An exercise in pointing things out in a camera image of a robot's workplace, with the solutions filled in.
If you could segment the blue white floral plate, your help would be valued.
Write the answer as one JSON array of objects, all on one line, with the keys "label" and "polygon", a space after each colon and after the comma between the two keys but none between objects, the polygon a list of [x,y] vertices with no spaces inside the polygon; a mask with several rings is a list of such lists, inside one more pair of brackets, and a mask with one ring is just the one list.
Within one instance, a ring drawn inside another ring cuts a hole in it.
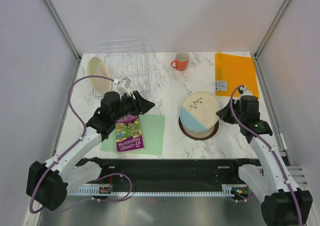
[{"label": "blue white floral plate", "polygon": [[204,132],[218,122],[216,112],[220,103],[213,93],[199,91],[190,94],[183,102],[179,118],[185,129],[191,132]]}]

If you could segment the dark red rimmed plate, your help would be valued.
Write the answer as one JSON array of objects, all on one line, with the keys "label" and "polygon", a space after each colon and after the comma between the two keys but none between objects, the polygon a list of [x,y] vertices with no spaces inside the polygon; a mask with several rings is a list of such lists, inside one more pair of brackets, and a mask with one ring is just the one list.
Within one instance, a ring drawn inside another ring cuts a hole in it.
[{"label": "dark red rimmed plate", "polygon": [[204,131],[204,132],[193,132],[193,131],[190,131],[188,129],[186,129],[181,120],[178,119],[178,124],[179,124],[179,127],[181,129],[181,131],[186,135],[188,136],[189,138],[191,139],[194,139],[194,140],[200,140],[200,141],[203,141],[203,140],[207,140],[211,137],[213,137],[218,129],[219,129],[219,121],[217,121],[217,123],[210,129]]}]

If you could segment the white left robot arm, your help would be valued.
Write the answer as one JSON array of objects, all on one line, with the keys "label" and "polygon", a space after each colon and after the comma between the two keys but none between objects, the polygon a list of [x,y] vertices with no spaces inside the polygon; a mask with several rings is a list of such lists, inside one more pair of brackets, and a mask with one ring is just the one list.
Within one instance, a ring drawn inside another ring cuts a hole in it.
[{"label": "white left robot arm", "polygon": [[95,162],[87,162],[79,167],[76,164],[87,152],[108,138],[120,118],[143,115],[154,107],[155,104],[144,99],[138,91],[131,95],[107,92],[74,143],[44,163],[35,161],[31,164],[26,186],[30,201],[37,201],[43,208],[54,211],[73,189],[93,180],[106,182],[110,177],[108,168]]}]

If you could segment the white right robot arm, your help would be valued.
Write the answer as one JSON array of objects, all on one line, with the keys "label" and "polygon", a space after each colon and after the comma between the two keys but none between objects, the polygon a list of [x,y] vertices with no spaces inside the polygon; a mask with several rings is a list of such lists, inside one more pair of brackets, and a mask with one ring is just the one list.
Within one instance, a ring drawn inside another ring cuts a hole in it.
[{"label": "white right robot arm", "polygon": [[229,170],[235,183],[244,181],[260,202],[261,214],[268,226],[303,226],[306,224],[313,198],[302,190],[285,165],[278,147],[269,143],[273,132],[268,122],[260,119],[259,101],[243,95],[230,99],[216,113],[229,124],[238,124],[240,132],[258,156],[263,173],[246,164]]}]

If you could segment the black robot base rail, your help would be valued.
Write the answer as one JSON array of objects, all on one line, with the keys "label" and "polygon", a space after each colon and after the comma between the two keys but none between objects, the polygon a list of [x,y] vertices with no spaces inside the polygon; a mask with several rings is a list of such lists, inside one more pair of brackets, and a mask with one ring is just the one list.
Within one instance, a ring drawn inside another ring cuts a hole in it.
[{"label": "black robot base rail", "polygon": [[77,166],[95,162],[101,168],[100,176],[113,174],[112,183],[119,191],[134,192],[193,192],[218,191],[222,184],[243,184],[238,169],[242,165],[260,166],[257,159],[100,159],[83,158]]}]

